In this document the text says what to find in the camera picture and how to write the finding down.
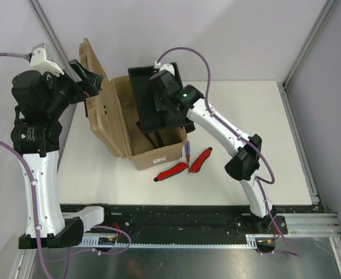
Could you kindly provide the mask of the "left aluminium frame post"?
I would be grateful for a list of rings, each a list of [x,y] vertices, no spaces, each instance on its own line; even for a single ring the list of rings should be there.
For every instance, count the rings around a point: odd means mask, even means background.
[[[62,44],[57,37],[56,32],[52,27],[52,24],[50,23],[40,2],[38,0],[27,0],[27,3],[30,5],[31,10],[33,11],[45,35],[47,36],[50,46],[54,49],[55,58],[58,65],[60,65],[63,70],[67,72],[67,74],[72,78],[73,81],[80,81],[78,75],[69,65],[68,56],[66,55]]]

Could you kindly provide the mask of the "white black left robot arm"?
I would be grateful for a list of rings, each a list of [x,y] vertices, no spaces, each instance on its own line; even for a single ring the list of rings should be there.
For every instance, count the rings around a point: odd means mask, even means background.
[[[15,107],[13,148],[25,173],[27,199],[26,232],[19,237],[19,249],[68,248],[81,243],[95,227],[104,233],[113,218],[102,206],[88,206],[80,212],[63,213],[58,192],[59,118],[68,108],[101,91],[103,77],[85,69],[77,60],[69,62],[80,77],[73,81],[53,70],[28,70],[12,80]]]

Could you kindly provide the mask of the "aluminium frame post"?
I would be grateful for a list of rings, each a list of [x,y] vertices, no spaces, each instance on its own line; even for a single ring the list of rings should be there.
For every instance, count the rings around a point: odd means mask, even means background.
[[[56,32],[52,27],[52,24],[50,23],[40,2],[38,0],[27,0],[27,3],[30,5],[31,10],[33,11],[45,35],[47,36],[50,46],[54,49],[55,58],[58,65],[60,65],[63,70],[67,72],[67,74],[72,78],[73,81],[80,81],[78,75],[69,65],[68,56],[66,55],[62,44],[57,37]]]
[[[301,64],[304,62],[304,59],[310,52],[312,46],[315,44],[322,29],[325,27],[328,19],[330,18],[331,14],[333,13],[333,10],[336,8],[338,3],[339,1],[337,0],[325,1],[319,15],[317,16],[314,24],[312,25],[310,32],[308,33],[303,45],[301,46],[300,52],[296,56],[293,64],[290,67],[288,74],[286,75],[285,79],[282,82],[282,86],[285,90],[289,87],[296,73],[300,69]]]

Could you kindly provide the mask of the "tan plastic tool box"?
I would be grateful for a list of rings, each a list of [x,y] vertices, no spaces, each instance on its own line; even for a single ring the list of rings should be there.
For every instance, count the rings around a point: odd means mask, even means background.
[[[79,55],[84,68],[104,77],[101,92],[86,100],[86,114],[91,131],[107,150],[117,158],[131,160],[139,170],[180,159],[186,130],[161,131],[165,146],[155,149],[136,126],[139,116],[129,76],[110,80],[87,38],[79,46]]]

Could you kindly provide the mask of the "red handled pliers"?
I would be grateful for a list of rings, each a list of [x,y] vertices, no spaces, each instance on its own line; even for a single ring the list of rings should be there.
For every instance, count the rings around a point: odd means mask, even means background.
[[[198,173],[201,170],[204,162],[211,156],[212,150],[213,148],[209,147],[199,155],[199,157],[191,165],[190,173]]]
[[[176,165],[174,165],[173,167],[171,167],[170,169],[167,169],[161,173],[159,173],[155,178],[154,181],[155,182],[159,182],[159,181],[163,181],[166,180],[167,178],[170,178],[172,176],[175,176],[181,172],[183,172],[184,170],[188,169],[188,164],[185,162],[180,162],[177,163]]]

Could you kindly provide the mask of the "right aluminium frame post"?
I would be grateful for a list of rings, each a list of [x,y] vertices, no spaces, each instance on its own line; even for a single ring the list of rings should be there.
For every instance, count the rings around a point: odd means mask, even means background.
[[[337,0],[325,1],[319,15],[317,16],[314,24],[312,25],[310,32],[308,33],[303,45],[301,46],[300,52],[296,56],[293,64],[290,67],[288,74],[286,75],[285,79],[282,82],[282,86],[285,90],[289,87],[296,73],[300,69],[301,64],[304,62],[304,59],[310,52],[312,46],[315,44],[322,29],[325,27],[328,19],[330,18],[331,14],[333,13],[333,10],[336,8],[338,3],[339,1]]]

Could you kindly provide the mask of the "aluminium frame rail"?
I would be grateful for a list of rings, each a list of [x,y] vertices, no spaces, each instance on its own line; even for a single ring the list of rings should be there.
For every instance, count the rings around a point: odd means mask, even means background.
[[[288,237],[339,237],[341,224],[336,213],[281,213]]]

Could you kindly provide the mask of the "black rubber mallet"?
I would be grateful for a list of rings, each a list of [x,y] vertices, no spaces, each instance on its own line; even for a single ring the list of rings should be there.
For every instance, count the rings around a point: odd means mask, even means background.
[[[155,141],[150,137],[149,134],[147,134],[147,133],[145,133],[145,132],[142,131],[141,123],[140,123],[139,121],[136,123],[136,126],[139,128],[139,130],[142,132],[142,134],[146,137],[146,139],[149,140],[149,142],[151,143],[151,145],[152,145],[155,149],[157,149],[158,146],[157,146],[157,144],[155,143]]]

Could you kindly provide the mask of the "black handled claw hammer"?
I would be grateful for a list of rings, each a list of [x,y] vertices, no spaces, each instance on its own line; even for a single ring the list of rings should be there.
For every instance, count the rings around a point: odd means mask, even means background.
[[[160,148],[161,148],[161,147],[164,147],[164,146],[165,146],[165,143],[164,143],[164,141],[163,141],[163,139],[162,139],[162,137],[161,137],[159,131],[155,131],[154,134],[155,134],[155,137],[156,137],[156,139],[157,139],[158,146],[159,146]]]

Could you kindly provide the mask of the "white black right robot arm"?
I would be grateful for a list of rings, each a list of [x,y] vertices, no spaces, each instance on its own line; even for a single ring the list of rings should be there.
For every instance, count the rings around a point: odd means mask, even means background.
[[[161,70],[150,77],[157,110],[174,111],[201,126],[211,134],[231,156],[225,165],[228,175],[240,182],[254,216],[253,227],[259,233],[267,233],[273,226],[281,234],[280,227],[272,215],[269,202],[259,176],[260,163],[266,159],[261,153],[262,139],[242,132],[228,122],[217,111],[212,110],[207,96],[196,87],[181,86],[173,74]]]

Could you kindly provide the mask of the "black tool box tray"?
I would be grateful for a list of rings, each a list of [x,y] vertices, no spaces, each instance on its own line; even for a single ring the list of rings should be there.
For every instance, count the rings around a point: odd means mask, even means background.
[[[184,127],[187,133],[196,128],[194,122],[173,111],[157,112],[150,77],[159,72],[153,66],[128,69],[134,100],[137,106],[142,132],[152,133],[169,128]]]

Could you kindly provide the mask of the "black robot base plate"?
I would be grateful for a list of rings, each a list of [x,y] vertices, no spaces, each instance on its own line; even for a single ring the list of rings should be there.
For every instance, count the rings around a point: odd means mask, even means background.
[[[257,217],[248,206],[205,205],[109,205],[104,209],[103,225],[118,224],[119,228],[134,234],[141,229],[200,229],[225,228],[235,232],[275,232],[274,224],[285,228],[275,210],[272,216]]]

